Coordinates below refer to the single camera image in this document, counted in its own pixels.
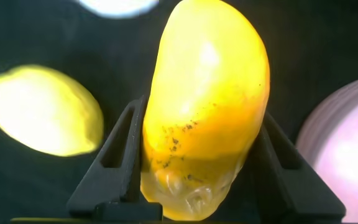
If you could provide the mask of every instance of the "yellow lemon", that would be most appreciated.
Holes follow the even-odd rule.
[[[141,191],[173,220],[202,220],[226,197],[270,89],[265,47],[219,0],[184,0],[158,50],[143,125]]]
[[[92,152],[103,135],[103,115],[91,93],[51,68],[25,65],[0,74],[0,128],[40,152]]]

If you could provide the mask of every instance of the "black holder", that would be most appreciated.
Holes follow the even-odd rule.
[[[11,223],[119,223],[163,220],[140,194],[142,122],[147,100],[130,102],[67,203],[82,219],[15,218]],[[244,198],[244,203],[231,200]],[[254,218],[246,214],[254,212]],[[266,113],[244,167],[218,210],[201,222],[341,223],[346,209]]]

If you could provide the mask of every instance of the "dark backdrop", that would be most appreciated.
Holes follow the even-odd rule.
[[[163,0],[136,19],[112,20],[65,0],[0,1],[0,72],[37,63],[75,78],[99,101],[108,134],[125,105],[149,91],[160,36],[177,2]],[[295,141],[319,102],[358,79],[358,1],[228,3],[265,43],[268,110]],[[67,217],[65,203],[93,157],[48,156],[0,130],[0,223]]]

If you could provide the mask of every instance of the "black speckles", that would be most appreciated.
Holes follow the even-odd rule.
[[[165,168],[167,168],[170,164],[171,164],[171,161],[168,161],[168,162],[164,163],[164,165],[162,165],[162,167],[165,169]]]

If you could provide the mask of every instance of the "dark spots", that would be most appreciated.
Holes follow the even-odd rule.
[[[194,178],[193,175],[191,175],[191,174],[187,175],[187,179],[188,179],[188,180],[194,180],[194,181],[197,181],[197,182],[200,182],[200,183],[203,182],[203,181],[200,180],[200,179]]]
[[[167,168],[170,164],[171,164],[171,161],[168,161],[168,162],[164,163],[164,165],[162,165],[162,167],[165,169],[165,168]]]

